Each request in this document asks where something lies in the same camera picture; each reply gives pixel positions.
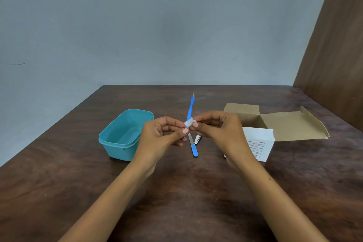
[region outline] wooden table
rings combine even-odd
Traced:
[[[129,108],[184,121],[193,92],[193,115],[237,102],[320,119],[329,139],[276,142],[265,168],[330,241],[363,241],[363,134],[299,90],[126,85],[101,87],[0,168],[0,241],[57,241],[127,165],[99,144],[103,128]],[[213,141],[197,148],[169,149],[111,241],[275,240]]]

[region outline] cardboard box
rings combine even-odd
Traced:
[[[275,141],[329,137],[324,124],[304,107],[300,111],[261,115],[258,105],[227,103],[223,111],[238,114],[248,145],[261,162],[266,162]]]

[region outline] teal plastic container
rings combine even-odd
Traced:
[[[107,154],[123,161],[131,161],[139,145],[142,127],[154,119],[150,111],[129,109],[122,112],[98,136]]]

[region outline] hand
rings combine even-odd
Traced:
[[[193,119],[197,122],[193,123],[190,130],[197,131],[200,136],[212,138],[226,157],[231,160],[228,161],[231,167],[234,164],[234,157],[241,152],[249,157],[254,157],[237,114],[209,111],[193,117]]]
[[[183,122],[162,117],[144,124],[139,146],[131,162],[145,166],[147,176],[151,175],[156,163],[164,155],[170,145],[183,146],[183,137],[189,133]]]

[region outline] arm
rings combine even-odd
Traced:
[[[194,117],[191,130],[212,138],[246,182],[279,242],[328,241],[252,154],[236,114],[211,111]]]
[[[171,132],[171,134],[164,136],[164,132]],[[172,144],[182,147],[183,143],[180,139],[188,132],[183,122],[168,117],[145,123],[132,161],[61,238],[60,242],[107,241],[131,197],[144,180],[153,173],[156,163],[166,149]]]

